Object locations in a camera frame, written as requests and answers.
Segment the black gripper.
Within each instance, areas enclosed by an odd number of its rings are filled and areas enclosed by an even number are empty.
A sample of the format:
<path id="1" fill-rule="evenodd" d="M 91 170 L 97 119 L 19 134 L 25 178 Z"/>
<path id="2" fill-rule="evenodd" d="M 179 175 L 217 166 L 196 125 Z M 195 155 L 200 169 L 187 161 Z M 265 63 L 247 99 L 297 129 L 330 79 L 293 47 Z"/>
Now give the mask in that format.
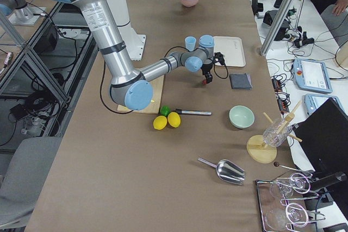
<path id="1" fill-rule="evenodd" d="M 205 83 L 211 83 L 213 80 L 213 76 L 210 73 L 210 70 L 213 69 L 213 66 L 219 63 L 222 66 L 225 66 L 224 55 L 221 52 L 214 53 L 212 59 L 209 59 L 210 62 L 208 64 L 203 64 L 201 67 L 202 74 L 205 76 Z"/>

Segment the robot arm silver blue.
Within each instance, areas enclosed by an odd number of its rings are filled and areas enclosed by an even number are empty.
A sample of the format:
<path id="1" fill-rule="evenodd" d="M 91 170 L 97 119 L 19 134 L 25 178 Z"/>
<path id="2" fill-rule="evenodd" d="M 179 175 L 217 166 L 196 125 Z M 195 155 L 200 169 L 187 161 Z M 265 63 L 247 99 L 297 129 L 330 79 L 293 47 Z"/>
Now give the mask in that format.
<path id="1" fill-rule="evenodd" d="M 196 72 L 210 70 L 215 63 L 214 39 L 210 35 L 203 35 L 193 51 L 172 52 L 154 64 L 136 69 L 107 0 L 55 1 L 73 4 L 81 10 L 111 73 L 110 97 L 116 104 L 129 110 L 143 110 L 150 104 L 153 97 L 152 80 L 180 66 Z"/>

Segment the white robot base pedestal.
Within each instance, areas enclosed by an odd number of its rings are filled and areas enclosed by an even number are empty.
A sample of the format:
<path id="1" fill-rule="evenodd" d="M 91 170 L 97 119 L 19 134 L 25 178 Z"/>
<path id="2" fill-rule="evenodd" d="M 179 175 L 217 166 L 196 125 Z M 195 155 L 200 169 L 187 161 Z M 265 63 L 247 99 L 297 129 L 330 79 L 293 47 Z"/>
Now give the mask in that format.
<path id="1" fill-rule="evenodd" d="M 130 59 L 140 61 L 142 59 L 146 35 L 137 34 L 131 25 L 126 0 L 107 0 L 113 18 L 124 40 Z"/>

